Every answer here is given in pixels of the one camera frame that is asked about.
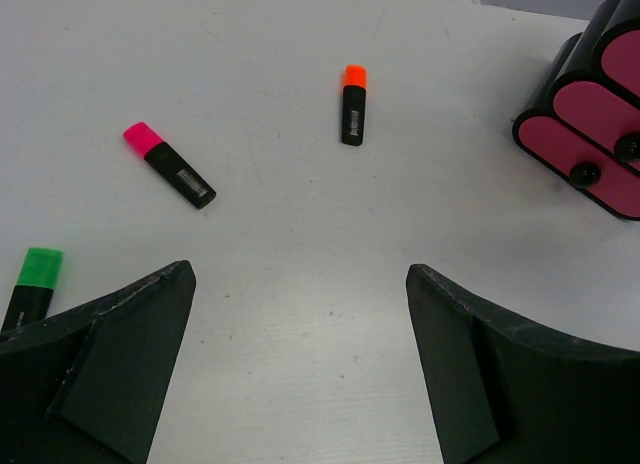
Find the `green cap black highlighter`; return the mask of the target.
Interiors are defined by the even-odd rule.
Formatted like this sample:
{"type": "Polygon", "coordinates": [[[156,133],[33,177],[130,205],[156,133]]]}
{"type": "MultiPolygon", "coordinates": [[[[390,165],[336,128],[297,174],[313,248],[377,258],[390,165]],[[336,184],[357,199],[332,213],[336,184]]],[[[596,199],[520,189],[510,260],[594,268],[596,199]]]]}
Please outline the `green cap black highlighter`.
{"type": "Polygon", "coordinates": [[[25,255],[1,327],[12,331],[45,318],[56,288],[64,254],[31,247],[25,255]]]}

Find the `black pink drawer organizer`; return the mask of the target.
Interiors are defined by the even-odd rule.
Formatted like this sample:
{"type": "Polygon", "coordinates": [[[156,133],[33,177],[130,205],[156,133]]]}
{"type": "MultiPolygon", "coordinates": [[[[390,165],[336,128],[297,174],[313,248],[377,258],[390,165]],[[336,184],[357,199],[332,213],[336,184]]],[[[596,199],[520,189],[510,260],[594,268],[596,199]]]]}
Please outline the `black pink drawer organizer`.
{"type": "Polygon", "coordinates": [[[639,0],[606,0],[560,48],[516,144],[625,220],[639,218],[639,0]]]}

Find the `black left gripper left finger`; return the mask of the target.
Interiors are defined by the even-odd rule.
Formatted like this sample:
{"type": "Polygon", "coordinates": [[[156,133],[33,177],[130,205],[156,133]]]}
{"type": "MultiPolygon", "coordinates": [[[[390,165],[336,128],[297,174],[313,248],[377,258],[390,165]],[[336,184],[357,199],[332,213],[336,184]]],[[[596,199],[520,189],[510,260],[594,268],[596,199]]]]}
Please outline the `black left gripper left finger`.
{"type": "Polygon", "coordinates": [[[146,462],[195,288],[176,261],[2,333],[2,462],[146,462]]]}

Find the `pink cap black highlighter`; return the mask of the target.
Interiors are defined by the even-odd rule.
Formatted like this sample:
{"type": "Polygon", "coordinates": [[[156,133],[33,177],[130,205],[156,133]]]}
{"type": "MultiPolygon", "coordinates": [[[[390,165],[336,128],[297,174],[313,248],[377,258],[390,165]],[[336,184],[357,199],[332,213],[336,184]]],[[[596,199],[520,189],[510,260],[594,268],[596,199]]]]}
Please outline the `pink cap black highlighter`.
{"type": "Polygon", "coordinates": [[[175,191],[201,210],[217,196],[209,183],[159,134],[144,122],[123,132],[124,141],[175,191]]]}

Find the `orange cap black highlighter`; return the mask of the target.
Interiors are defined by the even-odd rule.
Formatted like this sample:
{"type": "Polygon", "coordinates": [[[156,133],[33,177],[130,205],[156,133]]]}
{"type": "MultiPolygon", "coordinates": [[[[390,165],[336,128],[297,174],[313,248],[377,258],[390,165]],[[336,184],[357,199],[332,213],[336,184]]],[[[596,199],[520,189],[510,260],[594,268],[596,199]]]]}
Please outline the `orange cap black highlighter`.
{"type": "Polygon", "coordinates": [[[344,70],[341,107],[341,142],[361,146],[364,141],[367,71],[358,65],[344,70]]]}

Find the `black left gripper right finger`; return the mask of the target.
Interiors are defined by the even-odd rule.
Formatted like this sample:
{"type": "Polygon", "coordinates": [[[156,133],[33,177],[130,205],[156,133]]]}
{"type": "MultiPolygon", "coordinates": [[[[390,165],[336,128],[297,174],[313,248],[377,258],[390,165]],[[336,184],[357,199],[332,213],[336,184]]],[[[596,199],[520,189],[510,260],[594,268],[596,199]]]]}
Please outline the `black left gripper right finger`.
{"type": "Polygon", "coordinates": [[[411,266],[408,308],[447,463],[635,463],[639,355],[411,266]]]}

